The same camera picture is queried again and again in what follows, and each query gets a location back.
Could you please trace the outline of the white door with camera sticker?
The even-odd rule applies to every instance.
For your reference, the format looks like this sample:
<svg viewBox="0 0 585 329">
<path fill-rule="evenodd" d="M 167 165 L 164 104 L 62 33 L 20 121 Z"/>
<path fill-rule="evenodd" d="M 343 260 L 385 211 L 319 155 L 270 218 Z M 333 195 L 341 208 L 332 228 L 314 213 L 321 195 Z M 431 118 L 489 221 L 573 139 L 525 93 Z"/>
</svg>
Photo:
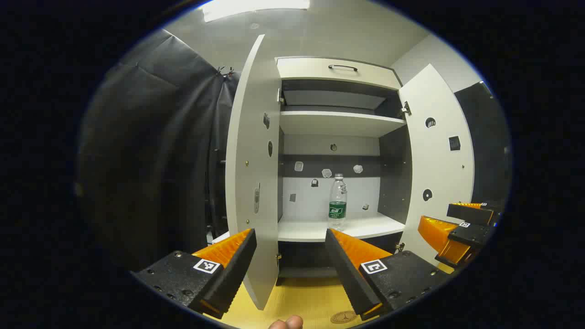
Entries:
<svg viewBox="0 0 585 329">
<path fill-rule="evenodd" d="M 230 234 L 249 228 L 257 247 L 243 285 L 265 309 L 277 281 L 278 156 L 281 77 L 265 41 L 253 44 L 236 88 L 226 142 L 225 192 Z"/>
</svg>

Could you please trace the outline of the white and grey cabinet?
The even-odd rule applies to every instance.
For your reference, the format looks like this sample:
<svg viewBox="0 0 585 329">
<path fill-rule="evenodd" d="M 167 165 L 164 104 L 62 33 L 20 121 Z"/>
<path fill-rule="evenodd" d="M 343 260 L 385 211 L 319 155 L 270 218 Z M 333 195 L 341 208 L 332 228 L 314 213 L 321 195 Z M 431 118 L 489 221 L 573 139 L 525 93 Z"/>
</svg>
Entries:
<svg viewBox="0 0 585 329">
<path fill-rule="evenodd" d="M 281 81 L 277 284 L 335 277 L 324 238 L 336 173 L 348 189 L 342 231 L 390 253 L 403 247 L 412 171 L 399 90 Z"/>
</svg>

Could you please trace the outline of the white door with headphones sticker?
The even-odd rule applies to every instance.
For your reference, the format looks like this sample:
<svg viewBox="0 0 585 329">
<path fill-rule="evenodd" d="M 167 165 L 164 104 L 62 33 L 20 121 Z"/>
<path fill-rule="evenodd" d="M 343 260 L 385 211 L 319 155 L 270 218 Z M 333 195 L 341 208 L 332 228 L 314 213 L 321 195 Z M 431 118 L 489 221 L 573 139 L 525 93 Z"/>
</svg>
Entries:
<svg viewBox="0 0 585 329">
<path fill-rule="evenodd" d="M 449 218 L 455 202 L 470 202 L 474 185 L 473 143 L 466 117 L 455 94 L 433 65 L 426 65 L 399 89 L 411 144 L 411 198 L 401 242 L 433 266 L 437 251 L 418 232 L 420 218 Z"/>
</svg>

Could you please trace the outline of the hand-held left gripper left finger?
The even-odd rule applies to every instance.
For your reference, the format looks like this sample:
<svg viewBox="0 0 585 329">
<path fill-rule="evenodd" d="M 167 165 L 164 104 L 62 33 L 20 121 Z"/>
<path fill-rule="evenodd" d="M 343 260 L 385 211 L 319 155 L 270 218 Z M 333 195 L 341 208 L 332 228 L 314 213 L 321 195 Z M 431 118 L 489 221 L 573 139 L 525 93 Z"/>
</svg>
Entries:
<svg viewBox="0 0 585 329">
<path fill-rule="evenodd" d="M 194 253 L 173 251 L 132 275 L 170 302 L 221 319 L 228 312 L 257 247 L 249 228 Z"/>
</svg>

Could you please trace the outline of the clear plastic bottle green label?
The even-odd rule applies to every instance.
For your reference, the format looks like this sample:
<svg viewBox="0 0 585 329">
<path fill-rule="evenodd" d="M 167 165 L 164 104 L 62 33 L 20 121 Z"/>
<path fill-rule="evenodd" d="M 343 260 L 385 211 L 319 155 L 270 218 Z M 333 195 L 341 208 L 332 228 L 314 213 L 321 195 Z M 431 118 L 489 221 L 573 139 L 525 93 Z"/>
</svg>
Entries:
<svg viewBox="0 0 585 329">
<path fill-rule="evenodd" d="M 330 188 L 328 205 L 328 227 L 342 231 L 345 226 L 347 213 L 347 185 L 344 175 L 336 173 Z"/>
</svg>

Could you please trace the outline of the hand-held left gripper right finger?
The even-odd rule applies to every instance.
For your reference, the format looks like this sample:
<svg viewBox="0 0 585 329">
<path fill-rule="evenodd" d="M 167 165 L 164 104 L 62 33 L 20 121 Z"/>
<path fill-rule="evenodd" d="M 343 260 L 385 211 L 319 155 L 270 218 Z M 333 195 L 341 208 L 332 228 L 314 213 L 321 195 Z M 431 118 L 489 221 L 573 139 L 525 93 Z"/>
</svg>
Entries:
<svg viewBox="0 0 585 329">
<path fill-rule="evenodd" d="M 391 254 L 335 229 L 326 230 L 324 244 L 361 320 L 414 305 L 452 278 L 411 251 Z"/>
</svg>

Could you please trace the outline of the white cabinet drawer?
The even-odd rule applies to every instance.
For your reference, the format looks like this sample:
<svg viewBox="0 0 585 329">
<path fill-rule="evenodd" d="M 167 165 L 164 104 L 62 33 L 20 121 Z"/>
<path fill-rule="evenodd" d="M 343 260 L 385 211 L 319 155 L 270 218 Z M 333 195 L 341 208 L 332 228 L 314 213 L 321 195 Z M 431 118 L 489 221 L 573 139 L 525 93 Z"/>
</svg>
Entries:
<svg viewBox="0 0 585 329">
<path fill-rule="evenodd" d="M 280 57 L 275 58 L 282 80 L 331 80 L 366 84 L 374 87 L 399 90 L 403 87 L 394 69 L 374 63 L 346 58 Z M 358 68 L 329 69 L 328 65 L 350 65 Z"/>
</svg>

